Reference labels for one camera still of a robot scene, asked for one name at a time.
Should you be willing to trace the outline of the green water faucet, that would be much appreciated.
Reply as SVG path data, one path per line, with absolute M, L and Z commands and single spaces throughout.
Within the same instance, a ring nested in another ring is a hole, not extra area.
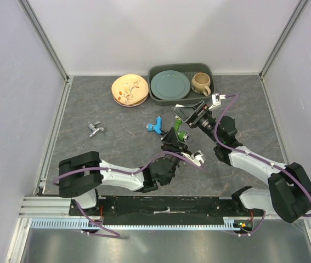
M 174 131 L 178 137 L 178 140 L 181 141 L 181 142 L 187 142 L 188 139 L 189 139 L 189 134 L 188 132 L 186 131 L 181 131 L 181 126 L 183 124 L 183 121 L 178 117 L 178 116 L 175 116 L 175 123 L 174 123 Z

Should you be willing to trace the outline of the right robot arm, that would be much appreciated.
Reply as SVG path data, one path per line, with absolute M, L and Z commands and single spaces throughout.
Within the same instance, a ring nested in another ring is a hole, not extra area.
M 311 217 L 311 181 L 302 165 L 284 164 L 262 157 L 236 139 L 235 120 L 225 113 L 213 118 L 209 106 L 201 101 L 191 106 L 175 105 L 174 114 L 190 128 L 201 129 L 216 146 L 216 157 L 239 168 L 268 186 L 266 190 L 245 187 L 231 201 L 232 212 L 245 215 L 250 209 L 276 213 L 292 223 L 302 216 Z

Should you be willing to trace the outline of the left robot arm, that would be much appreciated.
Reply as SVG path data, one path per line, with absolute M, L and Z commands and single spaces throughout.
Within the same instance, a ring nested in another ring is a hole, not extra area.
M 59 162 L 59 197 L 74 199 L 87 215 L 100 209 L 100 185 L 121 187 L 133 192 L 147 193 L 166 186 L 175 177 L 181 159 L 191 156 L 185 144 L 187 132 L 171 128 L 162 139 L 162 153 L 143 167 L 126 168 L 100 159 L 99 152 L 89 151 Z

